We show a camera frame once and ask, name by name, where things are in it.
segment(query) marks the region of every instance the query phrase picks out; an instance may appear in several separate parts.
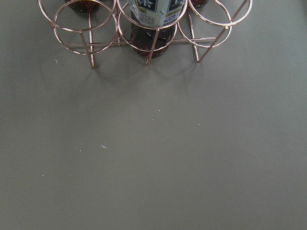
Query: metal ring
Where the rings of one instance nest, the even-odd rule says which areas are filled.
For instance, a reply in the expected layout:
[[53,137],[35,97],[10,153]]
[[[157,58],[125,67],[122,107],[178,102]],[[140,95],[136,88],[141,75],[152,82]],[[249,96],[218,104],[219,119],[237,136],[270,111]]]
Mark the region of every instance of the metal ring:
[[[37,0],[37,1],[38,1],[38,5],[39,5],[39,8],[40,8],[41,12],[43,13],[43,15],[48,19],[48,21],[49,21],[53,26],[58,27],[58,28],[61,28],[61,29],[66,30],[66,31],[69,31],[69,32],[76,32],[76,33],[79,33],[80,29],[74,30],[74,29],[66,28],[66,27],[64,27],[64,26],[62,26],[62,25],[56,23],[54,20],[52,20],[52,19],[47,15],[46,10],[45,10],[45,8],[44,8],[44,6],[43,6],[43,4],[42,4],[42,0]],[[64,8],[66,8],[67,6],[69,6],[69,5],[71,5],[71,4],[75,3],[75,2],[79,2],[79,1],[84,1],[84,0],[71,0],[71,1],[69,1],[69,2],[67,2],[67,3],[65,3],[65,4],[62,5],[61,8],[58,10],[57,14],[61,13],[61,11],[62,11]],[[99,1],[99,0],[85,0],[85,1],[93,1],[93,2],[96,2],[96,3],[98,3],[98,4],[100,4],[100,5],[102,5],[102,6],[105,7],[105,4],[103,4],[103,3],[102,3],[101,1]],[[91,31],[91,30],[97,29],[97,28],[103,26],[104,24],[106,24],[107,21],[109,21],[109,19],[112,17],[112,14],[113,14],[113,12],[114,12],[114,10],[115,10],[115,7],[116,7],[116,0],[113,0],[112,9],[111,9],[111,11],[110,11],[110,14],[107,16],[107,18],[106,18],[101,24],[99,24],[98,26],[95,26],[95,27],[93,27],[93,28],[82,29],[82,31]]]
[[[101,3],[101,5],[103,5],[107,10],[109,10],[110,12],[112,12],[112,9],[109,8],[108,6],[106,6],[104,3]],[[61,11],[58,11],[58,12],[57,12],[56,17],[55,17],[55,22],[57,21],[58,16],[59,16],[60,13],[61,13]],[[115,21],[115,35],[114,35],[114,37],[112,38],[111,42],[110,42],[106,47],[104,47],[104,48],[102,48],[102,49],[100,49],[100,50],[97,50],[97,51],[95,51],[95,52],[89,52],[90,54],[97,54],[97,53],[100,53],[100,52],[106,50],[106,49],[109,48],[109,47],[112,45],[112,43],[115,41],[115,39],[116,39],[116,37],[117,37],[118,23],[117,23],[117,19],[116,19],[115,14],[111,14],[111,15],[113,16],[113,19],[114,19],[114,21]],[[53,28],[53,30],[54,30],[54,34],[55,34],[57,40],[58,40],[58,41],[61,43],[61,45],[64,46],[67,50],[72,51],[72,52],[74,52],[75,54],[87,55],[86,52],[76,51],[76,50],[70,48],[69,46],[67,46],[67,44],[65,44],[64,42],[62,42],[62,40],[60,39],[59,34],[58,34],[58,32],[57,32],[57,27],[56,27],[56,26]]]
[[[230,16],[230,13],[229,13],[229,11],[227,10],[227,8],[226,8],[223,4],[221,4],[220,2],[218,3],[218,5],[221,6],[221,7],[223,8],[224,12],[227,14],[227,17],[228,17],[229,21],[231,22],[231,16]],[[197,44],[197,43],[193,42],[191,39],[189,39],[189,38],[184,34],[184,32],[182,31],[181,26],[180,26],[180,22],[178,22],[178,28],[179,28],[179,31],[180,31],[181,35],[182,35],[189,43],[191,43],[192,45],[198,46],[198,47],[201,47],[201,48],[206,48],[206,49],[208,49],[208,48],[211,47],[211,46],[204,46],[204,45]],[[232,26],[225,26],[225,28],[228,29],[228,34],[227,34],[227,36],[226,36],[226,37],[223,39],[223,41],[221,41],[220,43],[213,45],[212,48],[215,48],[215,47],[220,46],[221,44],[223,44],[223,43],[229,38],[229,36],[230,36],[230,34],[231,34],[231,31],[232,31]]]
[[127,18],[131,23],[137,25],[138,27],[143,28],[143,29],[147,29],[147,30],[157,30],[157,29],[162,30],[162,29],[166,29],[168,27],[171,27],[171,26],[175,25],[183,17],[183,15],[185,14],[185,12],[186,12],[186,10],[188,8],[188,0],[184,0],[184,6],[183,6],[183,8],[181,10],[181,14],[179,15],[179,17],[174,22],[172,22],[169,25],[161,25],[161,26],[144,26],[141,23],[138,23],[137,21],[133,20],[131,17],[129,17],[125,13],[124,9],[128,5],[128,3],[124,7],[122,7],[121,4],[120,4],[120,0],[117,0],[117,5],[118,5],[118,7],[120,9],[120,12],[125,16],[125,18]]
[[[217,3],[218,5],[220,6],[223,6],[224,5],[222,3],[220,3],[218,0],[213,0],[215,3]],[[225,27],[225,26],[233,26],[233,25],[237,25],[238,23],[240,23],[241,21],[243,21],[250,13],[251,11],[251,8],[252,8],[252,5],[253,5],[253,0],[248,0],[248,10],[247,12],[245,13],[245,15],[243,17],[241,17],[240,19],[232,22],[232,19],[229,23],[217,23],[217,22],[213,22],[207,18],[205,18],[204,16],[202,16],[196,9],[195,7],[193,6],[191,0],[188,0],[189,2],[189,6],[190,8],[194,11],[194,13],[199,16],[203,21],[209,23],[209,24],[212,24],[212,25],[217,25],[217,26],[222,26],[222,27]]]
[[[124,34],[123,34],[122,30],[121,30],[121,27],[120,27],[120,17],[121,17],[121,14],[122,14],[122,11],[118,14],[118,31],[119,31],[120,36],[121,36],[121,37],[124,39],[124,41],[125,41],[129,46],[131,46],[132,48],[137,49],[137,50],[139,50],[139,51],[143,51],[143,52],[150,52],[151,49],[140,49],[140,48],[136,47],[135,45],[133,45],[133,44],[124,36]],[[173,41],[173,39],[175,38],[176,33],[177,33],[177,24],[175,24],[174,34],[173,34],[172,38],[170,39],[170,41],[167,42],[165,46],[160,47],[160,48],[158,48],[158,49],[154,49],[154,52],[155,52],[155,51],[159,51],[159,50],[164,49],[165,47],[169,46],[169,45],[171,44],[171,42]]]

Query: gray table surface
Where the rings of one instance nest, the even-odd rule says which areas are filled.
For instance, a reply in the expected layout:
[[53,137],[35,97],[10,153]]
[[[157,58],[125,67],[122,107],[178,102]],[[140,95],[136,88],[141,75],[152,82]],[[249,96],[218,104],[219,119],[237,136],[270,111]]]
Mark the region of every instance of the gray table surface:
[[306,0],[255,1],[201,64],[94,71],[36,1],[0,10],[0,229],[307,229]]

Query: wire rack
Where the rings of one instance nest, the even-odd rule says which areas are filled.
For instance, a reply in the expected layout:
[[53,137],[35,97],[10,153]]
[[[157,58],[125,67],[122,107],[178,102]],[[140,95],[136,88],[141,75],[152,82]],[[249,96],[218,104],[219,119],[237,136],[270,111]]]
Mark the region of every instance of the wire rack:
[[[184,5],[182,8],[182,11],[180,13],[180,16],[177,18],[176,21],[174,21],[171,24],[168,24],[166,26],[159,26],[159,27],[150,27],[150,26],[144,26],[137,21],[133,20],[126,12],[125,8],[127,8],[128,4],[123,4],[122,2],[126,2],[125,0],[113,0],[112,5],[108,6],[103,1],[99,0],[86,0],[91,2],[98,3],[101,7],[105,8],[108,11],[107,17],[97,26],[93,26],[92,22],[92,13],[87,13],[87,21],[88,21],[88,28],[82,28],[82,29],[71,29],[67,28],[61,24],[58,23],[58,18],[60,14],[63,12],[63,10],[66,7],[69,7],[71,4],[84,1],[84,0],[71,0],[65,4],[63,4],[59,10],[57,11],[56,15],[52,19],[46,12],[44,5],[42,3],[42,0],[37,0],[39,8],[43,15],[47,18],[49,21],[52,30],[54,31],[54,34],[56,36],[56,39],[69,51],[80,54],[80,55],[86,55],[88,57],[88,60],[90,62],[91,67],[94,69],[96,67],[96,61],[95,61],[95,55],[103,52],[104,50],[108,49],[110,46],[117,46],[121,47],[123,45],[129,45],[133,47],[136,50],[142,51],[142,52],[148,52],[149,55],[145,57],[145,63],[146,65],[149,65],[152,61],[152,56],[155,51],[159,51],[163,48],[166,48],[170,44],[175,43],[190,43],[192,44],[193,49],[193,55],[195,62],[200,63],[205,56],[212,50],[213,48],[216,48],[220,45],[222,45],[230,36],[232,32],[233,26],[237,25],[238,23],[242,22],[250,13],[252,8],[252,0],[242,0],[242,4],[239,6],[239,8],[236,10],[236,12],[231,15],[229,10],[218,0],[211,0],[215,4],[217,4],[219,7],[223,9],[227,16],[227,22],[220,23],[220,22],[214,22],[205,16],[201,15],[192,5],[191,0],[184,0]],[[238,15],[242,15],[242,11],[245,9],[245,14],[238,18]],[[192,14],[195,14],[198,18],[200,18],[204,23],[208,23],[213,26],[220,27],[222,30],[217,36],[213,37],[195,37],[195,30],[196,28],[193,25],[192,21]],[[183,16],[188,16],[188,23],[189,23],[189,36],[188,37],[183,28],[182,28],[182,20]],[[153,44],[151,49],[141,49],[140,47],[135,46],[132,44],[130,39],[128,39],[122,30],[121,21],[122,18],[125,18],[126,20],[130,21],[132,24],[137,25],[140,28],[153,30],[155,31],[155,35],[153,38]],[[115,33],[112,37],[111,41],[108,42],[102,42],[102,43],[94,43],[94,31],[100,27],[103,27],[109,20],[113,19],[115,23]],[[171,26],[175,27],[174,34],[169,42],[166,43],[165,46],[160,48],[155,48],[156,42],[158,39],[159,32],[163,29],[169,28]],[[80,43],[64,43],[58,33],[58,30],[64,30],[71,33],[78,33],[80,35],[81,42]],[[175,39],[176,34],[180,32],[182,38],[181,39]],[[89,41],[86,42],[86,39],[84,37],[84,34],[88,33]],[[84,51],[77,50],[77,47],[84,48]],[[198,52],[198,48],[202,48],[205,50],[203,55],[200,55]]]

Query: dark liquid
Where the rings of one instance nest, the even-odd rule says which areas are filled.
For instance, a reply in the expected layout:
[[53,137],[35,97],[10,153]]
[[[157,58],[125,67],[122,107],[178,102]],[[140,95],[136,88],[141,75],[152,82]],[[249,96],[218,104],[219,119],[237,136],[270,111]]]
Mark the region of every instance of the dark liquid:
[[195,8],[202,7],[203,5],[207,4],[209,0],[191,0],[192,5]]
[[[136,17],[133,13],[131,13],[131,17],[133,20],[138,22]],[[145,49],[145,50],[151,50],[154,42],[154,36],[155,36],[156,30],[148,30],[138,27],[135,24],[131,24],[131,43],[136,46],[139,49]],[[155,44],[155,49],[164,47],[173,37],[175,32],[175,26],[168,27],[166,29],[160,30],[158,35],[158,40]],[[153,52],[152,58],[157,58],[161,56],[164,52],[166,52],[168,46]],[[149,57],[150,51],[139,51],[137,49],[134,49],[138,54],[140,54],[143,57]]]
[[99,8],[99,3],[93,1],[79,1],[69,5],[75,11],[82,12],[82,13],[92,13]]

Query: bottle label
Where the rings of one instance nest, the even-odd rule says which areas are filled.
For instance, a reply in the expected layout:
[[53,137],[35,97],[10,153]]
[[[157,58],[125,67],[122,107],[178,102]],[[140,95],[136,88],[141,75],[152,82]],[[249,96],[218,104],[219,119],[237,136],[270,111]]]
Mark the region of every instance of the bottle label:
[[174,22],[184,0],[127,0],[137,20],[148,26],[162,26]]

